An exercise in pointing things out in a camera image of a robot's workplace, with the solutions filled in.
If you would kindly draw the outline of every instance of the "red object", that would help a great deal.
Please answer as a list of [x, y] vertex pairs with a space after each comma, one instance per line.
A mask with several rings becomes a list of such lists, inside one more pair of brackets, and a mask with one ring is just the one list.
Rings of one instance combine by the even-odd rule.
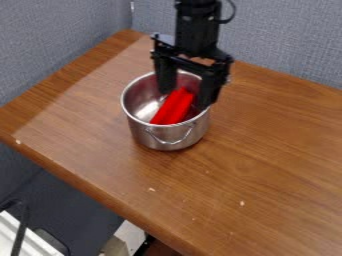
[[193, 98], [193, 94], [184, 87], [172, 91], [149, 123], [159, 125], [180, 123], [187, 116]]

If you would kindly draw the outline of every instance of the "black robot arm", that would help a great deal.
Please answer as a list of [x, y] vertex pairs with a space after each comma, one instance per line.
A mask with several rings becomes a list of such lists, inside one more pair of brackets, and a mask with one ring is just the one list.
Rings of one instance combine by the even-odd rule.
[[[235, 5], [228, 19], [220, 19], [221, 2], [219, 0], [179, 0], [176, 8], [175, 37], [155, 33], [152, 59], [159, 90], [168, 94], [176, 85], [177, 69], [201, 77], [196, 106], [207, 108], [216, 102], [220, 88], [227, 83], [232, 57], [217, 49], [219, 25], [228, 23], [235, 16]], [[213, 60], [211, 66], [199, 64], [189, 58]]]

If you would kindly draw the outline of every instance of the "pot rim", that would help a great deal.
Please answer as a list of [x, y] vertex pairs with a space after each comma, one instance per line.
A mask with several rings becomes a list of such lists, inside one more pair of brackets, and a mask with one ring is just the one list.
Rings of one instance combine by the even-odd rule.
[[[179, 73], [181, 74], [187, 74], [189, 76], [193, 76], [196, 78], [200, 79], [199, 76], [185, 72], [185, 71], [177, 71]], [[133, 87], [133, 85], [136, 84], [136, 82], [141, 79], [144, 79], [145, 77], [151, 76], [151, 75], [155, 75], [155, 72], [149, 72], [144, 75], [141, 75], [140, 77], [135, 78], [129, 84], [125, 86], [124, 90], [123, 90], [123, 93], [121, 93], [121, 97], [120, 97], [120, 104], [121, 104], [121, 108], [123, 108], [123, 111], [125, 113], [125, 115], [137, 123], [140, 123], [141, 125], [145, 125], [148, 127], [159, 127], [159, 128], [168, 128], [168, 127], [177, 127], [177, 126], [183, 126], [183, 125], [187, 125], [189, 123], [192, 123], [193, 121], [196, 121], [209, 110], [209, 106], [196, 115], [193, 116], [191, 119], [188, 119], [187, 121], [181, 122], [181, 123], [176, 123], [176, 124], [169, 124], [169, 125], [159, 125], [159, 124], [149, 124], [144, 121], [141, 121], [139, 118], [136, 118], [133, 115], [131, 115], [131, 113], [128, 112], [125, 106], [124, 106], [124, 97], [125, 97], [125, 94], [128, 92], [128, 90], [131, 89], [131, 87]]]

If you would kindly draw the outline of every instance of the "gray wall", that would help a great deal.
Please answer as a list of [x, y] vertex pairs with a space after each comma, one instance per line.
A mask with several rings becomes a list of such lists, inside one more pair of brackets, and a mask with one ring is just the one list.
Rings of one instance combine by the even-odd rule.
[[[342, 89], [342, 1], [233, 2], [221, 48], [239, 60]], [[133, 28], [173, 34], [173, 15], [172, 0], [136, 0]]]
[[0, 0], [0, 106], [129, 26], [127, 0]]

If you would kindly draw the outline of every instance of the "metal pot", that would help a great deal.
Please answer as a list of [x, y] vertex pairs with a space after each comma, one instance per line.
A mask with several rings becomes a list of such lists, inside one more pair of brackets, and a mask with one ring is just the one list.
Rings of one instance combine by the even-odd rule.
[[[176, 86], [184, 86], [197, 94], [200, 78], [187, 72], [179, 72]], [[191, 106], [185, 121], [173, 125], [152, 125], [149, 120], [156, 114], [165, 95], [157, 90], [155, 73], [135, 79], [121, 94], [121, 107], [127, 114], [131, 133], [137, 141], [156, 150], [179, 150], [193, 145], [208, 129], [208, 109], [197, 111]]]

